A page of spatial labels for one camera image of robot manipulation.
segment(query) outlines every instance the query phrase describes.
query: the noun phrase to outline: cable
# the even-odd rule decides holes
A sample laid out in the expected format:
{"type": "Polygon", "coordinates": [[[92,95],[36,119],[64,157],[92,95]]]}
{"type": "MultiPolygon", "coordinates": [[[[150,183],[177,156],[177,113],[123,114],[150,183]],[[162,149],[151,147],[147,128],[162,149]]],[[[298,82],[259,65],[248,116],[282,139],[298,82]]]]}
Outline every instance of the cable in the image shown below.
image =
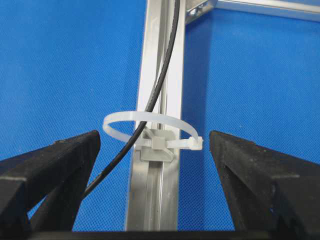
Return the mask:
{"type": "MultiPolygon", "coordinates": [[[[147,106],[145,107],[146,112],[152,112],[156,105],[157,99],[159,97],[160,91],[165,81],[165,77],[167,74],[167,70],[169,67],[170,58],[174,49],[177,28],[178,28],[178,20],[179,20],[179,10],[180,10],[180,0],[175,0],[174,2],[174,14],[172,21],[172,28],[168,43],[168,48],[165,52],[165,58],[163,61],[163,65],[161,68],[161,72],[157,81],[157,84],[154,88],[154,91],[151,92],[151,98],[148,101],[147,106]]],[[[135,144],[140,134],[143,132],[147,122],[141,121],[136,130],[134,131],[132,137],[129,141],[124,145],[121,151],[115,156],[115,158],[106,166],[106,168],[89,184],[89,186],[85,189],[83,198],[88,196],[98,184],[102,182],[103,179],[115,168],[115,166],[123,159],[123,157],[129,152],[131,147],[135,144]]]]}

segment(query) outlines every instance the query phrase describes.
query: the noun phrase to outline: white cable tie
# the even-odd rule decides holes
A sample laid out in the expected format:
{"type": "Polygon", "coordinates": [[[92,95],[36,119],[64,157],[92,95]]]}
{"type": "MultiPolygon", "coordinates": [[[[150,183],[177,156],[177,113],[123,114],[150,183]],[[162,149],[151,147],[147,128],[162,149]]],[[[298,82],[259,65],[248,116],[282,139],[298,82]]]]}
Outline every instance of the white cable tie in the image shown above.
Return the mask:
{"type": "MultiPolygon", "coordinates": [[[[186,133],[190,134],[191,137],[188,139],[178,139],[178,140],[167,140],[166,146],[164,148],[167,149],[189,149],[189,150],[202,150],[203,145],[203,138],[198,136],[197,131],[194,127],[190,124],[186,123],[185,121],[172,117],[167,116],[164,114],[154,113],[154,112],[147,112],[147,111],[120,111],[114,112],[107,115],[103,121],[103,130],[110,135],[111,137],[118,139],[122,142],[127,142],[131,136],[117,131],[114,128],[110,127],[109,124],[115,122],[125,122],[125,121],[143,121],[143,122],[152,122],[158,124],[165,124],[170,125],[172,127],[181,129],[186,133]]],[[[144,147],[155,147],[153,145],[153,140],[146,139],[146,138],[138,138],[135,142],[137,146],[144,146],[144,147]]]]}

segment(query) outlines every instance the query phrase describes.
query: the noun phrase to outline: metal channel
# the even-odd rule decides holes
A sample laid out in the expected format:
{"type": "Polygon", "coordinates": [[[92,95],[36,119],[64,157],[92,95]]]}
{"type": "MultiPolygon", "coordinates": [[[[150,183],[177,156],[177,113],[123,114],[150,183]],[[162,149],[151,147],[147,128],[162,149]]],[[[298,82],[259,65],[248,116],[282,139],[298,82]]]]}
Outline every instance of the metal channel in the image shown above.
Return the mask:
{"type": "MultiPolygon", "coordinates": [[[[173,14],[173,0],[147,1],[137,111],[144,111],[154,81],[161,70],[173,14]]],[[[154,108],[156,113],[179,119],[182,107],[185,25],[186,0],[180,0],[179,22],[173,52],[160,100],[154,108]]],[[[151,123],[147,126],[153,129],[171,130],[176,139],[180,138],[180,130],[176,128],[151,123]]],[[[174,154],[175,158],[172,162],[142,161],[140,149],[134,148],[125,230],[177,230],[180,151],[175,150],[174,154]]]]}
{"type": "Polygon", "coordinates": [[[215,7],[320,22],[319,0],[218,0],[215,7]]]}

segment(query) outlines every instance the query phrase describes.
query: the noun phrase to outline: aluminum frame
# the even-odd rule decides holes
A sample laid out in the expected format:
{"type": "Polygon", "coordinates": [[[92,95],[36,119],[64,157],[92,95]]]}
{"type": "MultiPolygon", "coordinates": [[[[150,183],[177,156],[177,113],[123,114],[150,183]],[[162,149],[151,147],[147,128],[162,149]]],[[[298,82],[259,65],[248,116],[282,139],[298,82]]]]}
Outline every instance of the aluminum frame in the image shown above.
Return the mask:
{"type": "MultiPolygon", "coordinates": [[[[320,2],[317,0],[180,0],[172,57],[154,112],[181,118],[185,25],[213,8],[320,22],[320,2]]],[[[137,111],[144,111],[161,70],[173,12],[173,0],[147,0],[137,111]]],[[[148,123],[147,127],[171,130],[176,139],[180,138],[176,128],[154,123],[148,123]]],[[[134,147],[132,154],[125,230],[175,231],[180,151],[175,150],[172,162],[142,161],[140,151],[134,147]]]]}

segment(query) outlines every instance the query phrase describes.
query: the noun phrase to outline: blue backdrop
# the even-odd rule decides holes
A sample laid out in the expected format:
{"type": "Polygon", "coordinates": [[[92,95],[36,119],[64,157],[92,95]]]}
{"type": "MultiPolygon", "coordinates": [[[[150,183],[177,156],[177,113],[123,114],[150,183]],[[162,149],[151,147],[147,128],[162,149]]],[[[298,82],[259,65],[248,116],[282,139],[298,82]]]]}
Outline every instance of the blue backdrop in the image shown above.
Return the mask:
{"type": "MultiPolygon", "coordinates": [[[[104,116],[136,107],[145,8],[0,1],[0,160],[97,129],[93,180],[123,146],[104,116]]],[[[317,22],[215,9],[187,26],[182,119],[204,149],[181,154],[179,230],[233,229],[211,130],[320,163],[319,46],[317,22]]],[[[128,155],[83,201],[75,231],[123,230],[129,167],[128,155]]]]}

